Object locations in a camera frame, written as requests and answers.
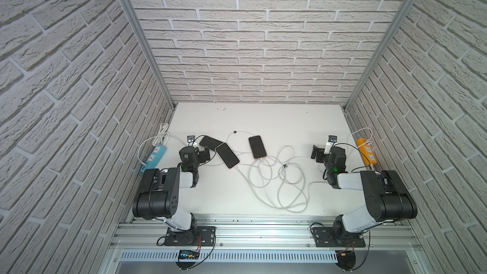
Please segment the phone with grey-blue case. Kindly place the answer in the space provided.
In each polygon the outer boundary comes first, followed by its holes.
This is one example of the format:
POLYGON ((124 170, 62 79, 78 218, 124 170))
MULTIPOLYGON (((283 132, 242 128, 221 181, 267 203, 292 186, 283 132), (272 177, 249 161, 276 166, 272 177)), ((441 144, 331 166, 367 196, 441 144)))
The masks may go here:
POLYGON ((199 142, 199 145, 208 148, 211 151, 216 151, 216 148, 219 147, 221 144, 223 144, 222 141, 217 140, 215 138, 212 138, 210 136, 203 136, 202 139, 199 142))

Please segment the phone with light pink case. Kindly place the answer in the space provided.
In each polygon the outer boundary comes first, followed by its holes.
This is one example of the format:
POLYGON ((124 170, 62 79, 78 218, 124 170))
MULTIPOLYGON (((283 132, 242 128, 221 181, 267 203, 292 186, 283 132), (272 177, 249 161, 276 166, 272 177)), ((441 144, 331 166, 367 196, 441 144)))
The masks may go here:
POLYGON ((240 164, 240 159, 227 143, 218 145, 215 151, 228 169, 233 169, 240 164))

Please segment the phone with salmon pink case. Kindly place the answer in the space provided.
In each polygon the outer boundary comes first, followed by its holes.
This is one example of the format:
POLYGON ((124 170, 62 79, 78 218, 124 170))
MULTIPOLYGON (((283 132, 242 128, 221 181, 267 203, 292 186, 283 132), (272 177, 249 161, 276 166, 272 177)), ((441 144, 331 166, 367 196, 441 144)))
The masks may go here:
POLYGON ((267 152, 260 135, 249 137, 249 144, 254 159, 267 157, 267 152))

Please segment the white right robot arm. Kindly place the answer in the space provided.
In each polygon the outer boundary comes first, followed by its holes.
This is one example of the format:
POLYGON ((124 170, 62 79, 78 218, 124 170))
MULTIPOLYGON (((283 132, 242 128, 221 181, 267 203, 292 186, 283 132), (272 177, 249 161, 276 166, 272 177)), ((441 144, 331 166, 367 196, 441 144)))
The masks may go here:
POLYGON ((371 228, 385 222, 414 219, 418 207, 396 171, 346 171, 346 151, 331 144, 313 146, 311 158, 325 165, 323 177, 334 189, 361 191, 365 204, 336 217, 331 235, 338 244, 347 244, 371 228))

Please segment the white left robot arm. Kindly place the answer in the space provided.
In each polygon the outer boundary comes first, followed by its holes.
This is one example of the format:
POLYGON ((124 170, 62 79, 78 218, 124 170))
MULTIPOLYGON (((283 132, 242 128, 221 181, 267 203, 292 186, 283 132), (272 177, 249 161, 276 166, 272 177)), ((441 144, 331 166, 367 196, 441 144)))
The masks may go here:
POLYGON ((197 224, 192 213, 178 207, 180 189, 196 187, 199 167, 210 161, 210 150, 187 146, 179 151, 181 162, 175 166, 157 169, 167 148, 158 145, 148 158, 134 197, 132 212, 135 218, 157 220, 169 227, 169 236, 197 235, 197 224))

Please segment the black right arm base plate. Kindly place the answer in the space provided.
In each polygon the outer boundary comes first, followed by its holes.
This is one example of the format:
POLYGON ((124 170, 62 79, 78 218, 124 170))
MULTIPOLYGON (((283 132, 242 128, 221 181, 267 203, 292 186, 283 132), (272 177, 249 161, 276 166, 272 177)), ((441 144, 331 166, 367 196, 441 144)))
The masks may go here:
POLYGON ((364 248, 366 243, 362 234, 336 232, 332 227, 311 227, 311 236, 316 247, 329 248, 364 248))

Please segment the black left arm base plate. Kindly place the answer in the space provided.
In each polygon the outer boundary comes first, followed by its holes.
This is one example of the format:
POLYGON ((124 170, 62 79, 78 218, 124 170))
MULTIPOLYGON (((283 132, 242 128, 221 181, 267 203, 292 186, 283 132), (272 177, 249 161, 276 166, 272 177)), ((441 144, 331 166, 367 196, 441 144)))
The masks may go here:
POLYGON ((212 247, 215 243, 216 227, 202 226, 187 231, 172 231, 170 228, 164 236, 164 241, 157 241, 159 246, 202 246, 212 247))

